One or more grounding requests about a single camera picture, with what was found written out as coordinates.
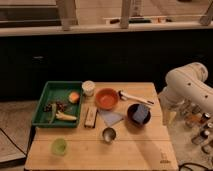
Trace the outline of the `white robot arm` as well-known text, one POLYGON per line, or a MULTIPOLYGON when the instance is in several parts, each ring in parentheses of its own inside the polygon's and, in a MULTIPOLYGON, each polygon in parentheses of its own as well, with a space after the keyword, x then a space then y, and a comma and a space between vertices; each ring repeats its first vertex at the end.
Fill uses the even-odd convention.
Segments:
POLYGON ((213 88, 205 84, 207 78, 208 70, 199 62, 172 69, 166 74, 166 86, 158 94, 164 125, 169 123, 170 112, 186 100, 213 114, 213 88))

